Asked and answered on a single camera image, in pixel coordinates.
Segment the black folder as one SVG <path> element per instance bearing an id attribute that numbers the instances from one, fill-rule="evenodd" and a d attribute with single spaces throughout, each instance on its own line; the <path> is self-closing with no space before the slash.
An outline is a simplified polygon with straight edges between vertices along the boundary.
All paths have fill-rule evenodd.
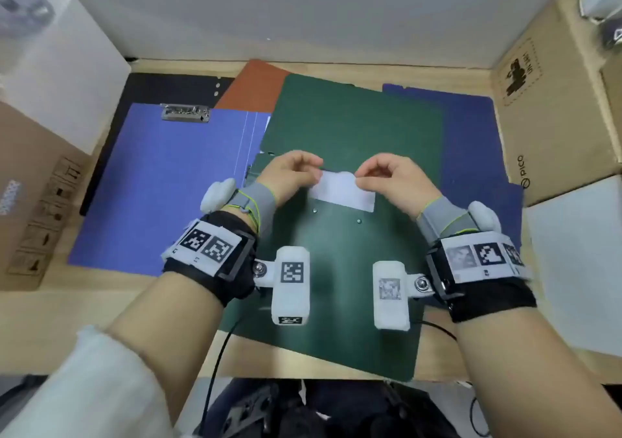
<path id="1" fill-rule="evenodd" d="M 131 73 L 114 113 L 79 210 L 86 216 L 132 104 L 183 104 L 214 108 L 234 81 L 232 77 Z"/>

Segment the person's right forearm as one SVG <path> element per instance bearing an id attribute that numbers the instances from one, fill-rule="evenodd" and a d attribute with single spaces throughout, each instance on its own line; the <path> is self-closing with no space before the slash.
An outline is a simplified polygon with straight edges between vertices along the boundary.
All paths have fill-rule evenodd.
<path id="1" fill-rule="evenodd" d="M 536 308 L 456 325 L 493 438 L 622 438 L 622 410 Z"/>

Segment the white paper sheet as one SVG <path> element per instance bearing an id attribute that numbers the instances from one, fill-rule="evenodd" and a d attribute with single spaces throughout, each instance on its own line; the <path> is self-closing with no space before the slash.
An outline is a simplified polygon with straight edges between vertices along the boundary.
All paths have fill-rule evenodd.
<path id="1" fill-rule="evenodd" d="M 525 217 L 549 321 L 572 347 L 622 357 L 622 175 Z"/>

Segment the person's left hand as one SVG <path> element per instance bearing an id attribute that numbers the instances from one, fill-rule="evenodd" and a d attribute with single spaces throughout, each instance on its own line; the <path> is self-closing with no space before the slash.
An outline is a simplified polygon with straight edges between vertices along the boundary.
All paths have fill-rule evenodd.
<path id="1" fill-rule="evenodd" d="M 280 207 L 290 200 L 300 189 L 308 188 L 293 187 L 287 181 L 287 153 L 275 157 L 256 179 L 265 185 L 276 198 L 276 205 Z"/>

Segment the white paper label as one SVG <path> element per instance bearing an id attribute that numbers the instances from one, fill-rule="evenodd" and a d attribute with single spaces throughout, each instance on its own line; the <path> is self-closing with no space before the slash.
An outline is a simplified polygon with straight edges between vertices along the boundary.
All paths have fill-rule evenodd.
<path id="1" fill-rule="evenodd" d="M 350 172 L 324 170 L 320 182 L 308 190 L 308 196 L 335 205 L 373 213 L 376 194 L 362 190 L 356 185 L 356 178 Z"/>

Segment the white rounded tracker knob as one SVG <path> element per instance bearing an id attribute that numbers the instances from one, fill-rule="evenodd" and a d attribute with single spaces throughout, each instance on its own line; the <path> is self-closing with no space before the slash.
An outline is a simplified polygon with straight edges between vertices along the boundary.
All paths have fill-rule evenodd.
<path id="1" fill-rule="evenodd" d="M 222 182 L 212 183 L 201 200 L 200 212 L 202 214 L 211 214 L 221 210 L 234 196 L 236 191 L 236 180 L 233 177 Z"/>
<path id="2" fill-rule="evenodd" d="M 480 231 L 502 232 L 501 222 L 498 215 L 489 207 L 479 201 L 473 201 L 468 206 L 468 213 Z"/>

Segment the silver metal clipboard clip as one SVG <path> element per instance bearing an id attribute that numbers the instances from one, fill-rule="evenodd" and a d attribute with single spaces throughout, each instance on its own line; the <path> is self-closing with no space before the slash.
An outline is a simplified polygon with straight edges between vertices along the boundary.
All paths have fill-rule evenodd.
<path id="1" fill-rule="evenodd" d="M 207 123 L 212 109 L 204 105 L 160 104 L 163 121 Z"/>

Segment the cardboard box with handling symbols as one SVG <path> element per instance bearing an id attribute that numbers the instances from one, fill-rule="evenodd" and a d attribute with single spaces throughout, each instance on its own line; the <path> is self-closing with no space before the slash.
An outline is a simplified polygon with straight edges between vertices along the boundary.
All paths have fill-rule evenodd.
<path id="1" fill-rule="evenodd" d="M 39 288 L 90 159 L 0 101 L 0 292 Z"/>

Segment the orange folder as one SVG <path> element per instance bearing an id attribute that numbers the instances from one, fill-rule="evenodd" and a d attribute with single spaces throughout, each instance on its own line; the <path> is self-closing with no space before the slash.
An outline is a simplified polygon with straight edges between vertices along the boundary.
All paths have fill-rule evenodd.
<path id="1" fill-rule="evenodd" d="M 218 110 L 272 113 L 290 72 L 250 60 L 215 105 Z"/>

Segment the person's left forearm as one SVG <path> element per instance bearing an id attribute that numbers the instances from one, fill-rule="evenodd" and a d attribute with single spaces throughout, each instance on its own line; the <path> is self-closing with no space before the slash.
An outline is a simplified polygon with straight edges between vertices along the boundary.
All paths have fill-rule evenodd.
<path id="1" fill-rule="evenodd" d="M 198 378 L 223 311 L 213 293 L 188 277 L 167 272 L 106 329 L 153 372 L 173 425 Z"/>

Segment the dark blue folder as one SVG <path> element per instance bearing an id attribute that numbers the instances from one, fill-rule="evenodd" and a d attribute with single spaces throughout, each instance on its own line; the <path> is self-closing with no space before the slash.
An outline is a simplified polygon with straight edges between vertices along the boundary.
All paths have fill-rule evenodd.
<path id="1" fill-rule="evenodd" d="M 498 216 L 519 251 L 524 189 L 510 183 L 493 100 L 385 83 L 383 92 L 435 104 L 443 114 L 440 191 L 456 206 L 479 201 Z"/>

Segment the dark green folder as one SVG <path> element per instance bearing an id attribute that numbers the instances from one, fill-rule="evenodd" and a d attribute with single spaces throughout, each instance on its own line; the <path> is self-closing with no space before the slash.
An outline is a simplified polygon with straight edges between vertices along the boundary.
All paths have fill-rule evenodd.
<path id="1" fill-rule="evenodd" d="M 440 183 L 443 117 L 424 101 L 353 85 L 290 74 L 284 81 L 258 156 L 257 175 L 276 156 L 298 149 L 323 159 L 331 172 L 354 173 L 369 157 L 385 152 L 409 157 Z M 312 199 L 299 191 L 276 211 L 258 258 L 273 260 L 282 246 L 310 252 L 310 316 L 304 326 L 275 325 L 270 294 L 232 301 L 221 329 L 229 332 L 249 312 L 237 336 L 314 356 L 397 381 L 414 376 L 420 328 L 408 332 L 374 325 L 372 267 L 403 262 L 422 272 L 427 243 L 415 223 L 376 197 L 371 213 Z"/>

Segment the person's right hand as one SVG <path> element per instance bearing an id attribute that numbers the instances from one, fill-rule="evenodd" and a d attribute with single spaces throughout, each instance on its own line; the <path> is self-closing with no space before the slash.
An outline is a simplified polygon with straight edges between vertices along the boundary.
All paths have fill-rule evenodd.
<path id="1" fill-rule="evenodd" d="M 396 180 L 394 189 L 389 193 L 378 194 L 414 220 L 442 194 L 415 162 L 408 157 L 399 157 L 400 165 L 393 176 Z"/>

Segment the grey wrist sleeve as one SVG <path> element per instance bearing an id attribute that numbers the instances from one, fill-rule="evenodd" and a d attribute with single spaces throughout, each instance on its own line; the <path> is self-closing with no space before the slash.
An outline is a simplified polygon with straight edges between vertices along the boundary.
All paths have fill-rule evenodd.
<path id="1" fill-rule="evenodd" d="M 272 191 L 259 182 L 238 189 L 227 206 L 247 214 L 255 223 L 259 236 L 264 236 L 272 228 L 277 209 L 276 198 Z"/>
<path id="2" fill-rule="evenodd" d="M 415 223 L 428 246 L 459 233 L 479 232 L 471 214 L 466 209 L 455 206 L 444 196 L 429 203 L 416 217 Z"/>

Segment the blue clipboard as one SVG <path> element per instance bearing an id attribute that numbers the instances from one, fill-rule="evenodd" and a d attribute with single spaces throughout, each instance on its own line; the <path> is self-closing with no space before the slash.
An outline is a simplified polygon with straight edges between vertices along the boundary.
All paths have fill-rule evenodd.
<path id="1" fill-rule="evenodd" d="M 271 114 L 213 109 L 208 122 L 167 121 L 132 104 L 67 263 L 157 276 L 161 254 L 199 218 L 214 182 L 243 184 Z"/>

